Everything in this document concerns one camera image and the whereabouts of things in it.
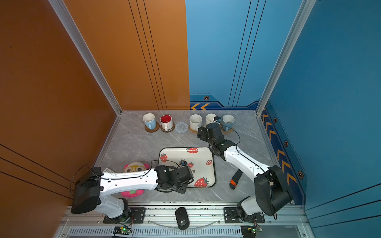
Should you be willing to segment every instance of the black strap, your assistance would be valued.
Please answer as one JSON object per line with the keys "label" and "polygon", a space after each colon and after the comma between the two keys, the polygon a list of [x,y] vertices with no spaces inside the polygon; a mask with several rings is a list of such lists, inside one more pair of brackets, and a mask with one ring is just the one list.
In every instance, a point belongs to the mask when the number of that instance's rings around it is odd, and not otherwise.
{"label": "black strap", "polygon": [[233,175],[233,178],[229,183],[229,187],[231,189],[235,189],[235,187],[237,187],[238,180],[241,178],[241,175],[242,175],[242,171],[240,169]]}

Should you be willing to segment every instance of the white tray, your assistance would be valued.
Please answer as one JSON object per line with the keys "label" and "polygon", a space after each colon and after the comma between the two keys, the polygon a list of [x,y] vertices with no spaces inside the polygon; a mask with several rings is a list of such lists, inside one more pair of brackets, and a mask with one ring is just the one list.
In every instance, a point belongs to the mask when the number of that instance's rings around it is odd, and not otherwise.
{"label": "white tray", "polygon": [[210,188],[216,183],[214,158],[208,147],[164,148],[160,151],[159,159],[158,165],[175,167],[177,165],[169,160],[177,164],[181,163],[181,160],[187,161],[194,178],[194,182],[189,184],[188,187],[198,188],[199,185],[202,185],[202,187]]}

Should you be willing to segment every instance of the light blue mug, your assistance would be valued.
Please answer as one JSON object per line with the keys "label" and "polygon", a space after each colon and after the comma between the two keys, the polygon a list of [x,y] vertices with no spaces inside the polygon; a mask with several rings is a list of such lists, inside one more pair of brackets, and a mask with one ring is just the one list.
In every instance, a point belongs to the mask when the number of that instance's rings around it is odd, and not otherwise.
{"label": "light blue mug", "polygon": [[228,131],[233,127],[233,122],[234,122],[234,116],[232,115],[224,115],[222,117],[222,126],[224,131]]}
{"label": "light blue mug", "polygon": [[153,130],[156,128],[156,119],[154,114],[147,113],[143,116],[143,121],[148,129]]}

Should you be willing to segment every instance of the red mug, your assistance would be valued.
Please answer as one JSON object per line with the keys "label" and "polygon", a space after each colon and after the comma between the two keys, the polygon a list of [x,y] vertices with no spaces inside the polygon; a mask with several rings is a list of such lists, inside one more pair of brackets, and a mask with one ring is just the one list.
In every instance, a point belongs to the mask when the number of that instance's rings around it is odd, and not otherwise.
{"label": "red mug", "polygon": [[160,123],[165,131],[169,131],[173,127],[173,121],[170,115],[160,117]]}

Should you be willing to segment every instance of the plush toy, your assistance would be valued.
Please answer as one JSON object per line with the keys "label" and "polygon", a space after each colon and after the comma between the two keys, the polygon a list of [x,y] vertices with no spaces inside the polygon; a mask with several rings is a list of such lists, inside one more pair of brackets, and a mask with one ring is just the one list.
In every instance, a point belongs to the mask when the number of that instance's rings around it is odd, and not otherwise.
{"label": "plush toy", "polygon": [[[149,165],[143,164],[140,162],[133,162],[129,165],[124,166],[125,173],[140,172],[140,171],[145,171],[147,169],[149,169]],[[121,195],[126,198],[133,198],[136,196],[140,196],[143,193],[144,193],[144,189],[138,189],[138,190],[121,192]]]}

